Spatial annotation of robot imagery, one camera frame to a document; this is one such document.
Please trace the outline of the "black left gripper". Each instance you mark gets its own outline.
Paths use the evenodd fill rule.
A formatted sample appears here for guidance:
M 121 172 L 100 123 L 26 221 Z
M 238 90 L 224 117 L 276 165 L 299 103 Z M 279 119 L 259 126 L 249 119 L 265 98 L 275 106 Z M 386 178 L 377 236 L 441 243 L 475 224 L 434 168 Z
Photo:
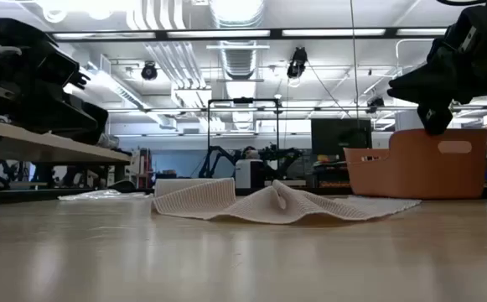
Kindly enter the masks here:
M 84 90 L 91 78 L 45 32 L 14 18 L 0 18 L 0 115 L 34 133 L 52 133 L 95 145 L 108 111 L 65 94 Z

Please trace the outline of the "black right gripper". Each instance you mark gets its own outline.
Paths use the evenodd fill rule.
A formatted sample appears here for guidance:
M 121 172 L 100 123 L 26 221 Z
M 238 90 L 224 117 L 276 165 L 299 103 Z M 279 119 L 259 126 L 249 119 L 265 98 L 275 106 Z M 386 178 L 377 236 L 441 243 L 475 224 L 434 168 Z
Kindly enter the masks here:
M 448 27 L 444 44 L 451 52 L 453 99 L 469 103 L 487 96 L 487 0 L 464 4 L 457 21 Z M 450 102 L 448 80 L 439 65 L 425 64 L 389 81 L 387 95 L 420 104 L 417 107 L 425 132 L 440 135 L 453 119 L 448 107 L 424 105 Z

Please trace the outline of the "clear plastic wrapper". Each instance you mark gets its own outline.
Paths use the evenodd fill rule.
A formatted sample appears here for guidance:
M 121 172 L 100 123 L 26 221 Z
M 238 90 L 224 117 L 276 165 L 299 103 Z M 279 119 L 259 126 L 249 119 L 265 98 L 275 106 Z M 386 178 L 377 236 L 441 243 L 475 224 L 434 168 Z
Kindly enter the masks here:
M 77 195 L 62 195 L 59 200 L 76 201 L 76 200 L 142 200 L 152 198 L 151 194 L 143 192 L 122 193 L 114 189 L 108 190 L 94 190 L 90 192 L 80 193 Z

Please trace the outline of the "white elastic bandage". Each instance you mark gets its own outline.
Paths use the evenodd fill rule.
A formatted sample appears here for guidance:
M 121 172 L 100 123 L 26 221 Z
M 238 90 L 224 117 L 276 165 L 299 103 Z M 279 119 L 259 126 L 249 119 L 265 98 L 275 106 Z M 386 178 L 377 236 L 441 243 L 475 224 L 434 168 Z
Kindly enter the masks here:
M 233 217 L 257 223 L 286 225 L 305 216 L 324 215 L 342 221 L 368 221 L 409 210 L 420 200 L 350 195 L 328 198 L 293 189 L 275 180 L 241 198 L 236 182 L 225 179 L 160 180 L 152 208 L 161 215 L 212 221 Z

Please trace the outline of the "wooden side table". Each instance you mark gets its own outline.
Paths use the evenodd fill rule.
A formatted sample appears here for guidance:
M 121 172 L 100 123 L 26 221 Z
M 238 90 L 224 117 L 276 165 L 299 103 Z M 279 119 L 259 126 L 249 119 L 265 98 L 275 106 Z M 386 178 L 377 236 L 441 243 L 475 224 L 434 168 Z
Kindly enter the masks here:
M 84 183 L 98 170 L 109 175 L 109 168 L 115 169 L 114 180 L 124 177 L 124 169 L 131 163 L 127 154 L 76 142 L 54 134 L 32 133 L 24 128 L 0 122 L 0 159 L 31 162 L 42 166 L 42 175 L 49 178 L 43 183 L 53 186 L 50 169 L 55 166 L 75 166 L 83 174 Z

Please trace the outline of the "grey cloth bundle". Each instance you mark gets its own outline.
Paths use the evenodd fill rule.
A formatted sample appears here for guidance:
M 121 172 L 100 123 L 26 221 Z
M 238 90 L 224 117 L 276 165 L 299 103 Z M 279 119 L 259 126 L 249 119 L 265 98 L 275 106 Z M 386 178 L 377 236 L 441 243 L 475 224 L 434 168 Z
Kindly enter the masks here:
M 115 149 L 118 148 L 119 143 L 119 137 L 102 133 L 98 139 L 98 142 L 96 143 L 96 146 L 101 148 Z

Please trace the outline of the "orange plastic basket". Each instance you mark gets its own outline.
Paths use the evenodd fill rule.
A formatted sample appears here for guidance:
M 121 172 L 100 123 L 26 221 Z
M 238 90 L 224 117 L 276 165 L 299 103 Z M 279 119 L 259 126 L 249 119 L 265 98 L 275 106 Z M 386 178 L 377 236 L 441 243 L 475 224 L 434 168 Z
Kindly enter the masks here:
M 347 148 L 345 159 L 357 195 L 457 200 L 482 196 L 486 152 L 486 129 L 411 129 L 393 133 L 387 149 Z

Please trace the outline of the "red white shelf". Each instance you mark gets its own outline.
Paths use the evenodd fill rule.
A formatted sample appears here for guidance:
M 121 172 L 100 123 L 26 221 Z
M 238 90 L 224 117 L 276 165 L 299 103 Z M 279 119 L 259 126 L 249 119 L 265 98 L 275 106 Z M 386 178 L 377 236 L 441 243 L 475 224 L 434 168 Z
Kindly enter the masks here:
M 138 189 L 152 187 L 153 167 L 149 148 L 137 148 L 133 154 L 132 173 L 137 181 Z

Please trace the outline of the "black monitor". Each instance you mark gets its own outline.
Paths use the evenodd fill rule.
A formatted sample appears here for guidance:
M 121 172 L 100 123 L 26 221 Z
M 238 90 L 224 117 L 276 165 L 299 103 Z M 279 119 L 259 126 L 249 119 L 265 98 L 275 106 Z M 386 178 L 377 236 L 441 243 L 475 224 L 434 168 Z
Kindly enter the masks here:
M 311 120 L 312 151 L 345 159 L 345 148 L 371 148 L 371 133 L 368 119 L 315 118 Z

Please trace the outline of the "dark shelf colourful items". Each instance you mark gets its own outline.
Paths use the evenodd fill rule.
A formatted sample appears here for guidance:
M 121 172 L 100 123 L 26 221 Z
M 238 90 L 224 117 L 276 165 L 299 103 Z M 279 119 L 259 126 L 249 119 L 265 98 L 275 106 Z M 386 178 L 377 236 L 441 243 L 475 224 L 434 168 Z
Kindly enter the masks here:
M 345 160 L 337 155 L 318 155 L 313 163 L 314 188 L 349 187 L 350 177 Z

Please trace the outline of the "white box appliance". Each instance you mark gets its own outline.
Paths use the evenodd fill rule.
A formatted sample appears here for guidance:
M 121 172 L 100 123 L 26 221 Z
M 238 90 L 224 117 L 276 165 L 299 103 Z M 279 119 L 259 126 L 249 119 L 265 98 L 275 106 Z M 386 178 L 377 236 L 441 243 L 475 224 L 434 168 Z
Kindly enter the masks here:
M 264 164 L 260 159 L 240 159 L 236 162 L 235 182 L 237 189 L 263 188 Z

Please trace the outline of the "black table frame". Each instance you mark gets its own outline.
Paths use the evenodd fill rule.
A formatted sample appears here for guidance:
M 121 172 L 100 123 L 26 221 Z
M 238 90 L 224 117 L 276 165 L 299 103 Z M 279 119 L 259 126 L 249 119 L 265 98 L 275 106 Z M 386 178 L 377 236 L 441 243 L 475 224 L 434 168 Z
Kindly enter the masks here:
M 316 195 L 352 195 L 351 188 L 303 188 Z M 62 195 L 77 195 L 91 192 L 90 189 L 47 189 L 47 190 L 3 190 L 0 191 L 0 205 L 21 202 L 56 200 Z M 481 199 L 487 200 L 487 187 L 484 188 Z

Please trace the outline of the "black overhead frame bar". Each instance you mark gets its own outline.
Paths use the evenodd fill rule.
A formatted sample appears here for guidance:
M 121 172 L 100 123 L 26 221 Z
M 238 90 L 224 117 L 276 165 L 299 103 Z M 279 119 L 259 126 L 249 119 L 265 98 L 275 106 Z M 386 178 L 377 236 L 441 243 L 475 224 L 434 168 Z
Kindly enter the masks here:
M 50 32 L 49 36 L 62 43 L 281 39 L 432 39 L 444 35 L 446 31 L 445 27 L 150 29 L 55 31 Z

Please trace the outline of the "silver ventilation duct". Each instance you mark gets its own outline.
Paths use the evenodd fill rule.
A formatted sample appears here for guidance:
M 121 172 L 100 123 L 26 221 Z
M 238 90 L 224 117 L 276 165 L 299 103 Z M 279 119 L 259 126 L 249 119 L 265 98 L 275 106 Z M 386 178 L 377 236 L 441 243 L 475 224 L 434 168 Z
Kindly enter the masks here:
M 210 0 L 210 12 L 218 29 L 257 28 L 263 20 L 265 0 Z M 232 80 L 251 79 L 256 70 L 254 49 L 222 49 L 225 75 Z

